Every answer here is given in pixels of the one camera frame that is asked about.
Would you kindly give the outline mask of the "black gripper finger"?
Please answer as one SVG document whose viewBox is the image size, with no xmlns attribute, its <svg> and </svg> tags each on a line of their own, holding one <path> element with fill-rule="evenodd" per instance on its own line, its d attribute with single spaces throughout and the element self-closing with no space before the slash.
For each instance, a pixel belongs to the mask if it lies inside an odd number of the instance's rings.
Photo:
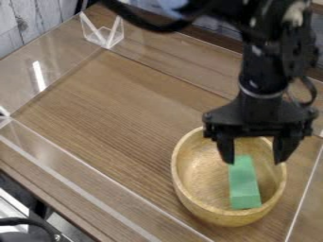
<svg viewBox="0 0 323 242">
<path fill-rule="evenodd" d="M 280 164 L 288 160 L 289 155 L 297 149 L 300 140 L 293 137 L 276 136 L 272 142 L 273 162 Z"/>
<path fill-rule="evenodd" d="M 226 164 L 234 163 L 234 138 L 222 133 L 217 135 L 217 149 L 222 161 Z"/>
</svg>

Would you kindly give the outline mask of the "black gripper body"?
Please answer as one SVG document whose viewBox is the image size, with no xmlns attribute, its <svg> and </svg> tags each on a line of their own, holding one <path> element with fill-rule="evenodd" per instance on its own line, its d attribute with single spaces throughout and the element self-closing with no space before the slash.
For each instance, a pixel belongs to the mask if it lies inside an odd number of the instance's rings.
<svg viewBox="0 0 323 242">
<path fill-rule="evenodd" d="M 237 95 L 228 104 L 201 115 L 202 135 L 214 141 L 220 135 L 302 140 L 312 134 L 310 125 L 316 117 L 314 107 L 302 107 L 285 100 L 261 102 Z"/>
</svg>

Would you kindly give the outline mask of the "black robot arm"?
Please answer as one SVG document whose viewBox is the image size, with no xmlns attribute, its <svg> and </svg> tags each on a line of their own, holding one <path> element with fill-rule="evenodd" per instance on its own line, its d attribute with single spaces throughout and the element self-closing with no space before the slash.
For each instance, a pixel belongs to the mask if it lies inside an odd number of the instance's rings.
<svg viewBox="0 0 323 242">
<path fill-rule="evenodd" d="M 172 33 L 201 17 L 230 24 L 241 34 L 238 94 L 224 106 L 205 112 L 202 136 L 217 144 L 222 161 L 234 162 L 234 140 L 273 139 L 273 162 L 284 162 L 300 141 L 312 134 L 318 115 L 312 100 L 298 101 L 288 86 L 300 80 L 310 98 L 317 92 L 306 77 L 317 63 L 318 48 L 310 28 L 310 0 L 158 0 L 173 20 L 160 25 L 118 0 L 105 7 L 130 24 L 156 33 Z"/>
</svg>

